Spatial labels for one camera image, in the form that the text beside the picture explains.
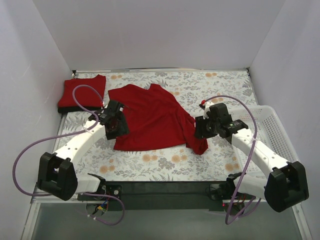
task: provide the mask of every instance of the folded red cloth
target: folded red cloth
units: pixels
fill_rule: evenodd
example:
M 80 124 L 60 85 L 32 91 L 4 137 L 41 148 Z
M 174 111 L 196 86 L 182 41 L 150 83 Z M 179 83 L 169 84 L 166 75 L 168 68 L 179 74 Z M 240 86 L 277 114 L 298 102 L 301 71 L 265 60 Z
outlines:
M 68 113 L 82 111 L 80 107 L 76 104 L 72 97 L 72 91 L 76 86 L 79 85 L 89 85 L 93 87 L 99 95 L 104 98 L 105 88 L 106 88 L 106 77 L 97 75 L 94 78 L 74 78 L 64 81 L 64 92 L 62 98 L 58 102 L 58 112 Z M 100 98 L 97 94 L 88 87 L 80 87 L 75 92 L 75 97 L 78 102 L 89 110 L 97 110 L 103 106 Z
M 206 139 L 195 138 L 195 119 L 175 97 L 158 84 L 143 89 L 129 84 L 108 91 L 109 97 L 125 105 L 123 113 L 130 133 L 116 138 L 114 149 L 146 151 L 181 144 L 203 154 Z

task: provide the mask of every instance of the red cloth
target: red cloth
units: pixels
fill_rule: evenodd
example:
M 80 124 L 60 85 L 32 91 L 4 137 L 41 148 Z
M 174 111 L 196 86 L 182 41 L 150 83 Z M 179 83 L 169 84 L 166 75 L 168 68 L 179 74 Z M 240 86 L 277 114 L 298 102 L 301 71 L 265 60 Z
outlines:
M 195 119 L 160 85 L 151 84 L 147 90 L 129 84 L 108 93 L 111 100 L 125 105 L 130 131 L 116 138 L 115 150 L 147 151 L 186 143 L 196 154 L 207 150 L 207 139 L 194 137 Z
M 105 88 L 106 88 L 106 77 L 97 75 L 94 78 L 74 78 L 64 81 L 64 91 L 63 96 L 58 102 L 58 112 L 68 113 L 75 111 L 82 111 L 80 107 L 76 104 L 72 97 L 72 91 L 76 86 L 79 85 L 89 85 L 98 91 L 99 95 L 104 98 Z M 88 87 L 80 87 L 75 92 L 75 97 L 78 102 L 90 110 L 100 109 L 103 106 L 100 98 L 97 94 Z

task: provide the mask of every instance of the table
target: table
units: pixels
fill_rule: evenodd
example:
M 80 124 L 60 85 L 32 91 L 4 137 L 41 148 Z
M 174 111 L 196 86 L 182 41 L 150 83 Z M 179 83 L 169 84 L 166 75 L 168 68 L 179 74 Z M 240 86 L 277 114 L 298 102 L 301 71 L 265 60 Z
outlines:
M 243 71 L 181 71 L 181 72 L 110 72 L 106 76 L 104 102 L 109 101 L 108 90 L 127 84 L 148 89 L 159 84 L 172 93 L 180 105 L 192 116 L 203 114 L 198 105 L 203 99 L 215 95 L 230 95 L 247 105 L 256 105 L 248 72 Z M 97 73 L 80 73 L 78 78 L 93 78 Z M 240 104 L 229 99 L 229 108 Z M 61 133 L 78 131 L 90 114 L 70 112 L 61 124 Z M 62 147 L 72 137 L 58 140 Z M 107 181 L 225 181 L 226 176 L 240 171 L 231 145 L 220 137 L 208 139 L 208 150 L 196 155 L 185 145 L 150 151 L 116 151 L 115 140 L 98 140 L 76 166 L 77 174 L 97 174 Z

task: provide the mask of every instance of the cable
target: cable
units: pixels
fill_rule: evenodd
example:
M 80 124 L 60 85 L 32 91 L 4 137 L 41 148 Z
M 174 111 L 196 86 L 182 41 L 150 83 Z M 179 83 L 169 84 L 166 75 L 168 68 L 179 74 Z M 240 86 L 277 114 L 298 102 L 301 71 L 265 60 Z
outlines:
M 38 141 L 35 141 L 33 143 L 31 143 L 30 145 L 26 146 L 20 153 L 19 155 L 16 157 L 14 163 L 13 163 L 13 167 L 12 167 L 12 178 L 13 178 L 13 183 L 15 185 L 15 187 L 23 194 L 25 195 L 28 195 L 28 196 L 31 196 L 31 197 L 45 197 L 45 196 L 51 196 L 51 194 L 49 193 L 30 193 L 30 192 L 27 192 L 25 190 L 23 190 L 19 184 L 18 184 L 18 181 L 17 181 L 17 177 L 16 177 L 16 169 L 17 169 L 17 164 L 18 164 L 18 161 L 19 159 L 21 158 L 21 156 L 31 147 L 33 147 L 34 145 L 37 145 L 39 143 L 42 143 L 42 142 L 45 142 L 45 141 L 49 141 L 49 140 L 53 140 L 53 139 L 59 139 L 59 138 L 63 138 L 63 137 L 69 137 L 69 136 L 73 136 L 73 135 L 78 135 L 78 134 L 83 134 L 85 133 L 86 131 L 89 131 L 91 129 L 93 129 L 95 126 L 98 125 L 99 123 L 99 117 L 93 112 L 93 111 L 90 111 L 88 109 L 86 109 L 85 107 L 83 107 L 76 99 L 76 96 L 75 96 L 75 92 L 78 88 L 82 88 L 82 87 L 86 87 L 86 88 L 90 88 L 92 89 L 100 98 L 101 102 L 103 103 L 103 99 L 102 97 L 100 96 L 100 94 L 98 93 L 97 90 L 95 90 L 92 86 L 89 86 L 89 85 L 78 85 L 76 86 L 73 91 L 72 91 L 72 97 L 73 97 L 73 100 L 75 101 L 75 103 L 84 111 L 92 114 L 95 116 L 95 123 L 88 127 L 87 129 L 85 130 L 81 130 L 81 131 L 76 131 L 76 132 L 71 132 L 71 133 L 66 133 L 66 134 L 62 134 L 62 135 L 58 135 L 58 136 L 51 136 L 51 137 L 46 137 L 46 138 L 43 138 L 43 139 L 40 139 Z
M 242 208 L 241 211 L 239 211 L 239 212 L 233 217 L 233 219 L 232 219 L 230 222 L 228 221 L 228 220 L 229 220 L 230 213 L 231 213 L 232 205 L 234 204 L 234 201 L 235 201 L 237 192 L 238 192 L 238 190 L 239 190 L 240 184 L 241 184 L 241 182 L 242 182 L 242 180 L 243 180 L 243 178 L 244 178 L 244 176 L 245 176 L 245 174 L 246 174 L 247 168 L 248 168 L 248 166 L 249 166 L 249 163 L 250 163 L 250 161 L 251 161 L 252 155 L 253 155 L 253 153 L 254 153 L 254 149 L 255 149 L 256 141 L 257 141 L 256 139 L 257 139 L 257 134 L 258 134 L 258 127 L 257 127 L 256 120 L 255 120 L 253 114 L 251 113 L 250 109 L 249 109 L 242 101 L 240 101 L 239 99 L 237 99 L 237 98 L 235 98 L 235 97 L 233 97 L 233 96 L 219 95 L 219 96 L 210 97 L 210 98 L 208 98 L 207 100 L 205 100 L 205 102 L 208 102 L 208 101 L 210 101 L 210 100 L 212 100 L 212 99 L 216 99 L 216 98 L 229 98 L 229 99 L 233 99 L 233 100 L 239 102 L 239 103 L 247 110 L 247 112 L 249 113 L 249 115 L 250 115 L 250 117 L 251 117 L 251 119 L 252 119 L 252 121 L 253 121 L 253 125 L 254 125 L 254 134 L 253 134 L 253 137 L 252 137 L 253 141 L 252 141 L 252 146 L 251 146 L 251 149 L 250 149 L 250 152 L 249 152 L 249 155 L 248 155 L 248 160 L 246 161 L 246 163 L 245 163 L 245 165 L 244 165 L 243 171 L 242 171 L 241 176 L 240 176 L 240 178 L 239 178 L 239 181 L 238 181 L 238 183 L 237 183 L 237 185 L 236 185 L 236 187 L 235 187 L 235 189 L 234 189 L 234 192 L 233 192 L 232 197 L 231 197 L 231 200 L 230 200 L 229 207 L 228 207 L 227 212 L 226 212 L 226 215 L 225 215 L 225 224 L 229 225 L 229 224 L 233 223 L 233 221 L 236 220 L 236 219 L 249 207 L 249 205 L 250 205 L 250 204 L 252 203 L 252 201 L 255 199 L 255 197 L 253 197 L 253 198 L 249 201 L 249 203 L 248 203 L 244 208 Z M 251 213 L 258 207 L 260 201 L 261 201 L 261 198 L 260 198 L 259 201 L 256 203 L 256 205 L 254 206 L 254 208 L 253 208 L 252 210 L 250 210 L 248 213 L 246 213 L 245 215 L 248 216 L 249 214 L 251 214 Z
M 98 217 L 94 216 L 93 214 L 88 214 L 88 212 L 87 212 L 87 216 L 88 216 L 88 217 L 91 217 L 91 218 L 93 218 L 94 220 L 97 220 L 97 221 L 99 221 L 99 222 L 101 222 L 101 223 L 103 223 L 103 224 L 105 224 L 105 225 L 108 225 L 108 226 L 117 225 L 117 224 L 120 223 L 120 222 L 122 221 L 122 219 L 124 218 L 124 216 L 125 216 L 125 210 L 126 210 L 126 209 L 125 209 L 124 203 L 123 203 L 119 198 L 117 198 L 117 197 L 115 197 L 115 196 L 111 196 L 111 195 L 94 194 L 94 193 L 88 193 L 88 192 L 83 193 L 83 195 L 92 196 L 92 197 L 104 197 L 104 198 L 114 199 L 114 200 L 117 200 L 117 201 L 121 204 L 121 208 L 122 208 L 121 217 L 120 217 L 117 221 L 115 221 L 115 222 L 105 221 L 105 220 L 103 220 L 103 219 L 101 219 L 101 218 L 98 218 Z

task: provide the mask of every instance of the wall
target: wall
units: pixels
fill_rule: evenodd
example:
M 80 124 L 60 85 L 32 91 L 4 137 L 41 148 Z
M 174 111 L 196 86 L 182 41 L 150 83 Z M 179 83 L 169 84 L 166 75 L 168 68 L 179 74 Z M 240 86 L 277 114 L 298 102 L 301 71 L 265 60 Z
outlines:
M 302 203 L 320 239 L 320 1 L 286 0 L 251 66 L 261 105 L 275 108 L 304 164 L 310 192 Z
M 12 180 L 13 162 L 31 142 L 57 134 L 56 104 L 63 80 L 71 76 L 31 0 L 0 0 L 0 239 L 18 240 L 27 219 L 29 196 Z M 53 142 L 42 143 L 22 157 L 18 182 L 33 191 L 39 159 Z
M 284 0 L 33 0 L 71 69 L 243 69 Z

